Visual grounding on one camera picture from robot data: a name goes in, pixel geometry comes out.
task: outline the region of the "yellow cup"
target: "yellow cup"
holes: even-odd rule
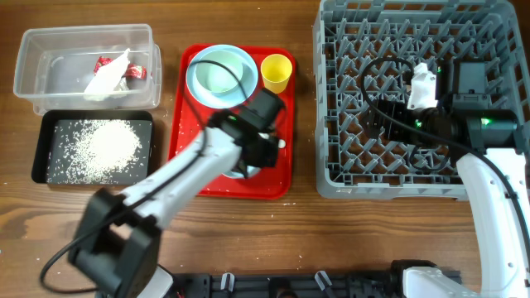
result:
[[[262,77],[265,88],[275,94],[285,90],[292,74],[292,63],[284,55],[270,55],[262,62]]]

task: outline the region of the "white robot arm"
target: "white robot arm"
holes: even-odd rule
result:
[[[149,216],[156,218],[157,226],[162,230],[169,226],[175,214],[195,198],[206,185],[223,173],[231,171],[239,161],[241,147],[234,143],[233,137],[217,127],[207,127],[206,132],[209,136],[208,145],[202,157],[184,175],[173,180],[154,195],[153,200],[135,208],[136,213],[143,218]],[[199,134],[183,152],[161,169],[142,182],[123,190],[122,194],[126,196],[123,203],[129,206],[138,202],[145,194],[153,191],[187,165],[199,151],[203,142],[202,135],[203,133]]]
[[[520,198],[524,217],[530,206],[525,182],[526,159],[514,149],[488,149],[486,155],[509,176]],[[504,298],[530,297],[528,260],[521,227],[510,199],[506,199],[499,177],[472,155],[456,162],[460,178],[470,198],[482,266],[480,294],[459,285],[431,267],[411,267],[403,273],[403,293],[407,298]]]

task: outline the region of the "red wrapper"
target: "red wrapper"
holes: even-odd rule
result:
[[[112,62],[113,59],[99,57],[98,62],[96,62],[96,67],[94,68],[94,75],[98,72],[101,66],[105,66]],[[143,66],[130,64],[125,71],[125,77],[127,78],[136,78],[136,79],[145,79],[147,77],[147,70]]]

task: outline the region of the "clear plastic container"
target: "clear plastic container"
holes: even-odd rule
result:
[[[147,79],[128,79],[129,91],[109,93],[103,101],[85,98],[100,56],[117,58],[127,48]],[[37,114],[52,109],[155,108],[161,94],[160,49],[147,24],[30,29],[18,52],[13,92],[33,103]]]

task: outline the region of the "green light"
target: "green light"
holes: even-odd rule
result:
[[[491,119],[487,119],[487,118],[482,118],[480,119],[480,121],[482,122],[482,125],[488,125],[493,122],[491,121]]]

